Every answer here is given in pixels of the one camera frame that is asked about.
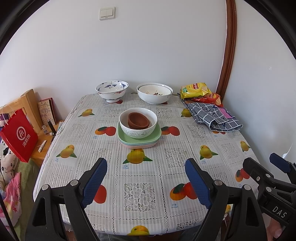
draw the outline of bolt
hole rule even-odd
[[[71,186],[76,186],[78,184],[78,181],[77,180],[72,180],[71,182],[70,182],[70,185]]]
[[[44,185],[41,187],[41,189],[44,191],[44,190],[46,190],[48,187],[49,187],[49,186],[48,186],[47,184],[44,184]]]
[[[251,187],[249,185],[244,185],[244,189],[249,191],[249,190],[251,190]]]
[[[217,185],[217,186],[221,186],[221,185],[223,184],[223,182],[220,181],[220,180],[215,180],[214,183],[215,183],[215,185]]]

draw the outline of fruit print tablecloth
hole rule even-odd
[[[118,117],[132,107],[156,113],[162,136],[155,146],[131,150],[120,144]],[[213,179],[257,190],[242,169],[246,157],[257,159],[240,132],[213,133],[195,123],[177,96],[150,105],[133,93],[112,104],[93,94],[78,102],[58,131],[42,164],[34,199],[43,184],[58,187],[79,179],[99,157],[107,160],[108,171],[85,209],[96,232],[162,234],[201,224],[207,209],[192,192],[184,168],[191,157]],[[63,205],[61,212],[69,223]]]

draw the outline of bedside table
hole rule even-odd
[[[55,130],[57,130],[57,128],[59,127],[59,123],[60,123],[60,121],[54,126]],[[49,133],[52,132],[49,126],[47,126],[46,128],[47,128],[47,131],[48,131]],[[42,151],[41,151],[41,152],[38,152],[39,147],[41,146],[41,144],[42,144],[43,141],[45,141],[45,140],[46,140],[46,143],[45,143],[45,145],[44,145]],[[44,134],[43,130],[41,130],[41,131],[39,132],[39,134],[38,134],[38,142],[37,142],[37,144],[36,144],[36,146],[35,146],[35,148],[34,148],[32,154],[31,154],[31,158],[32,158],[32,160],[35,162],[35,164],[36,164],[38,167],[41,167],[41,165],[42,165],[42,163],[43,163],[43,161],[44,161],[44,158],[45,158],[45,156],[46,156],[46,154],[47,154],[47,152],[48,152],[48,149],[49,149],[49,147],[50,147],[50,142],[51,142],[51,140],[52,140],[52,136],[50,136],[50,135],[47,135],[47,136],[46,136],[46,135]]]

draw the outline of brown door frame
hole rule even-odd
[[[235,45],[237,40],[237,11],[235,0],[226,0],[227,31],[223,65],[216,93],[223,100],[231,74]]]

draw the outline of green blanket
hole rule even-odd
[[[15,225],[15,232],[20,240],[25,239],[27,223],[34,205],[33,189],[40,168],[30,159],[28,163],[19,161],[15,172],[21,172],[22,214]]]

